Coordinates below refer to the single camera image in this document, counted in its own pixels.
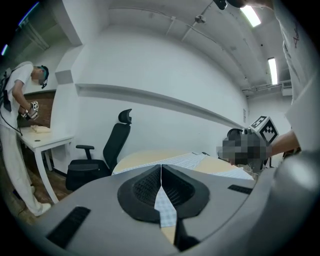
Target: wooden panel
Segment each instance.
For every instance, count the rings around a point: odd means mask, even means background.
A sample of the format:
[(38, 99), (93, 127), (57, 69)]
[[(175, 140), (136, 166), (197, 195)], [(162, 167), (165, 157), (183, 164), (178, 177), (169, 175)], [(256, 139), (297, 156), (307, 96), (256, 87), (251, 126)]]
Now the wooden panel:
[(38, 92), (25, 95), (25, 99), (31, 103), (37, 101), (39, 104), (39, 117), (35, 121), (26, 121), (21, 118), (20, 127), (29, 127), (33, 125), (45, 126), (50, 128), (52, 106), (54, 104), (55, 91)]

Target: wooden floor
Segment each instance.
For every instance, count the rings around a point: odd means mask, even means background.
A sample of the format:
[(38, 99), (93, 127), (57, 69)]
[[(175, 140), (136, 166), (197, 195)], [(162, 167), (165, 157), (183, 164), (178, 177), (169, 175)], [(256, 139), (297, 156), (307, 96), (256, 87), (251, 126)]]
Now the wooden floor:
[[(35, 187), (34, 196), (40, 203), (49, 203), (53, 205), (54, 203), (40, 177), (34, 154), (25, 148), (22, 148), (22, 154), (32, 185)], [(58, 200), (62, 200), (71, 193), (71, 191), (66, 189), (66, 178), (64, 176), (49, 170), (46, 170), (46, 174)], [(25, 223), (32, 225), (36, 221), (37, 217), (28, 210), (21, 199), (18, 199), (13, 194), (14, 187), (9, 179), (6, 169), (4, 168), (2, 157), (0, 157), (0, 187), (2, 198), (6, 202), (11, 213)]]

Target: white t-shirt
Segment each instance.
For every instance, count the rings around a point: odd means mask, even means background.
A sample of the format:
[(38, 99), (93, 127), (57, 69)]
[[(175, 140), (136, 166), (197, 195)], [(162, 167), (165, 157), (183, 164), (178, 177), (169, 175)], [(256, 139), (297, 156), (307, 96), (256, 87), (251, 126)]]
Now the white t-shirt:
[(320, 78), (320, 59), (308, 34), (283, 3), (274, 0), (273, 7), (284, 40), (283, 51), (289, 66), (294, 102), (306, 87)]
[[(34, 66), (31, 64), (23, 65), (22, 67), (17, 68), (15, 71), (11, 73), (11, 76), (8, 80), (8, 83), (5, 87), (5, 89), (8, 92), (8, 99), (11, 102), (11, 112), (6, 110), (4, 106), (1, 106), (1, 114), (3, 118), (6, 120), (7, 123), (9, 123), (12, 127), (17, 128), (17, 117), (18, 117), (18, 110), (19, 110), (19, 103), (15, 100), (15, 98), (12, 95), (13, 87), (15, 86), (15, 82), (17, 80), (20, 80), (23, 83), (22, 92), (24, 93), (26, 90), (26, 85), (31, 80), (31, 73), (34, 69)], [(3, 120), (3, 118), (0, 116), (0, 125), (3, 125), (7, 128), (11, 127), (6, 124), (6, 122)]]

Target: chair armrest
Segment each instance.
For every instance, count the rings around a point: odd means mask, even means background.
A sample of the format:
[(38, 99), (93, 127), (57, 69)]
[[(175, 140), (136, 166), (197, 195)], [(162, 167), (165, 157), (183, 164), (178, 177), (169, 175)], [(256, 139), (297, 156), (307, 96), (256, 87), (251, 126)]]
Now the chair armrest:
[(95, 171), (99, 169), (98, 164), (69, 164), (68, 170), (69, 171), (82, 171), (82, 172), (89, 172)]
[(88, 146), (88, 145), (76, 145), (75, 146), (76, 149), (82, 149), (85, 151), (85, 155), (86, 158), (88, 158), (88, 160), (91, 160), (91, 154), (90, 154), (90, 150), (94, 150), (95, 147), (94, 146)]
[(87, 145), (76, 145), (76, 149), (83, 149), (83, 150), (94, 150), (94, 146), (87, 146)]

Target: white table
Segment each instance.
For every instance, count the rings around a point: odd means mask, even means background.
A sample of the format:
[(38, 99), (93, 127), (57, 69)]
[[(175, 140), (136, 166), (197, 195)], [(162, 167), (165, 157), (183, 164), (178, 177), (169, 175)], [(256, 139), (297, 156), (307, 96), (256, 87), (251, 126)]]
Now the white table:
[(49, 170), (52, 169), (49, 154), (47, 150), (58, 146), (68, 145), (73, 139), (74, 135), (63, 134), (58, 132), (35, 133), (30, 127), (21, 128), (22, 136), (18, 134), (19, 139), (33, 151), (36, 165), (38, 167), (41, 179), (46, 191), (56, 204), (59, 202), (46, 173), (41, 152), (45, 151), (45, 159), (48, 163)]

